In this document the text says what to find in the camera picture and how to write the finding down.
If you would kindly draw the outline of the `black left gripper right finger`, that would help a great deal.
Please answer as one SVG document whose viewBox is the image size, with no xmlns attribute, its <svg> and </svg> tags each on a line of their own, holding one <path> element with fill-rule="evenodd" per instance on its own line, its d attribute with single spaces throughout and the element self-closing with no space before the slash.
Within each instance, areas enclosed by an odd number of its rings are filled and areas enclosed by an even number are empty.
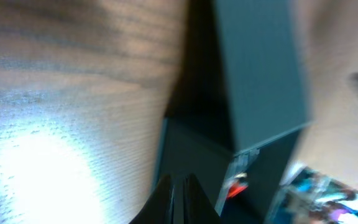
<svg viewBox="0 0 358 224">
<path fill-rule="evenodd" d="M 220 216 L 194 174 L 183 181 L 183 220 L 184 224 L 221 224 Z"/>
</svg>

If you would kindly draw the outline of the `red handled cutting pliers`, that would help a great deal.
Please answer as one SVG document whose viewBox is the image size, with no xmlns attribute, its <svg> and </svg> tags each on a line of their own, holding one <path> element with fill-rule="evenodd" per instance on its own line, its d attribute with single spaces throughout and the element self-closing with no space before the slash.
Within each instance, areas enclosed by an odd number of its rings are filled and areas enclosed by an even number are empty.
<svg viewBox="0 0 358 224">
<path fill-rule="evenodd" d="M 226 198 L 233 198 L 244 191 L 246 188 L 248 188 L 248 184 L 240 182 L 233 183 L 228 190 Z"/>
</svg>

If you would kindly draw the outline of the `dark green box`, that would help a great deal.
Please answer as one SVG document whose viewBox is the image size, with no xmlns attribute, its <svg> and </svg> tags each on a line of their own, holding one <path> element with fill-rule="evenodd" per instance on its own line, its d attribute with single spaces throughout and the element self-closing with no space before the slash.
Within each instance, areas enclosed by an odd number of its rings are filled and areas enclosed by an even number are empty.
<svg viewBox="0 0 358 224">
<path fill-rule="evenodd" d="M 199 180 L 215 209 L 234 156 L 260 149 L 248 188 L 224 204 L 221 222 L 265 223 L 308 125 L 305 74 L 287 0 L 190 1 L 183 63 L 163 119 L 155 175 L 175 188 L 173 223 L 183 220 L 183 181 Z"/>
</svg>

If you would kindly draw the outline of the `blue precision screwdriver set case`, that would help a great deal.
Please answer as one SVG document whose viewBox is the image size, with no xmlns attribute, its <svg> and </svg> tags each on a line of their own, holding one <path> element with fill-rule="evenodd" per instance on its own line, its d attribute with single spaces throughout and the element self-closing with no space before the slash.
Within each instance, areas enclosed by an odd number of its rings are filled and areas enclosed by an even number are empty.
<svg viewBox="0 0 358 224">
<path fill-rule="evenodd" d="M 248 184 L 247 169 L 256 160 L 259 152 L 260 149 L 250 149 L 244 152 L 239 152 L 234 156 L 227 169 L 221 190 L 219 192 L 219 197 L 215 205 L 215 211 L 219 216 L 222 214 L 230 186 L 236 182 Z"/>
</svg>

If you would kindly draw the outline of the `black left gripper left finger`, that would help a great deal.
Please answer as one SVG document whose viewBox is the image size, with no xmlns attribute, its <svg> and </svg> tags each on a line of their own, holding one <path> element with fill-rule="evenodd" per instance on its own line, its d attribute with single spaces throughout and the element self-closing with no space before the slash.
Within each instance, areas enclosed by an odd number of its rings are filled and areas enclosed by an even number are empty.
<svg viewBox="0 0 358 224">
<path fill-rule="evenodd" d="M 175 188 L 170 175 L 163 176 L 130 224 L 172 224 Z"/>
</svg>

